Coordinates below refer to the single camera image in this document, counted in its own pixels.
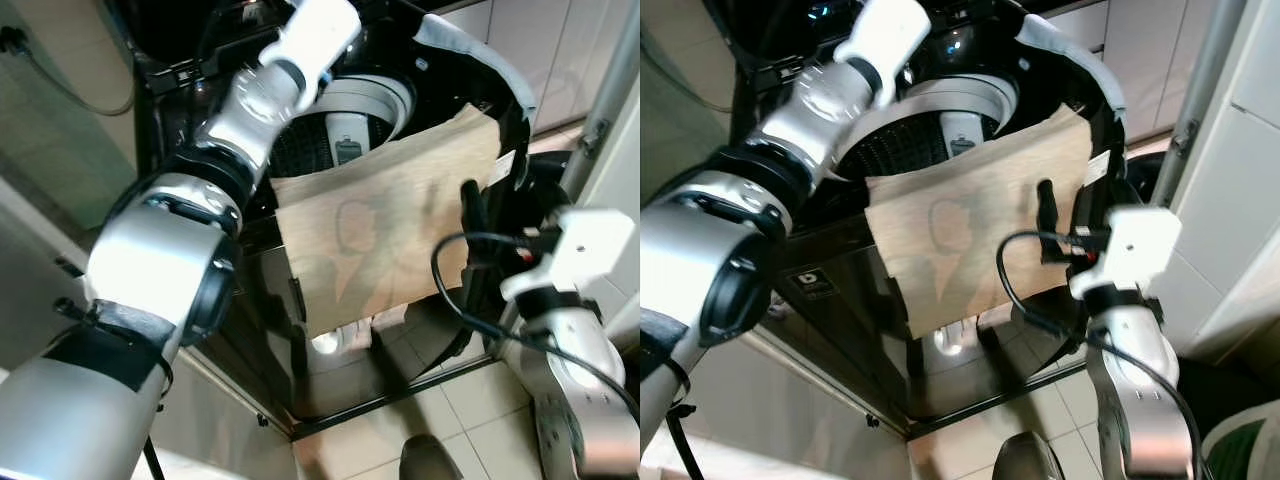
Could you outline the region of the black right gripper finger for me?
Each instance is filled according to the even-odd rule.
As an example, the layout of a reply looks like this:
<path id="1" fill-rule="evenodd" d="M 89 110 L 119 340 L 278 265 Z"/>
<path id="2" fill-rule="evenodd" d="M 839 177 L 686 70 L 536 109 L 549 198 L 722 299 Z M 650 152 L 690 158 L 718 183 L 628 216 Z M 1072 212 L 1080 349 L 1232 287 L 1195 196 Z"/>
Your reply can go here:
<path id="1" fill-rule="evenodd" d="M 1059 209 L 1053 196 L 1053 182 L 1039 180 L 1036 193 L 1038 202 L 1036 225 L 1042 232 L 1055 233 L 1059 224 Z M 1062 262 L 1062 250 L 1056 239 L 1042 237 L 1039 244 L 1041 262 Z"/>
<path id="2" fill-rule="evenodd" d="M 486 232 L 488 228 L 488 207 L 481 189 L 476 180 L 466 180 L 460 187 L 460 193 L 462 200 L 461 224 L 463 232 L 468 234 L 466 239 L 468 256 L 488 256 L 488 241 L 474 237 L 475 233 Z"/>

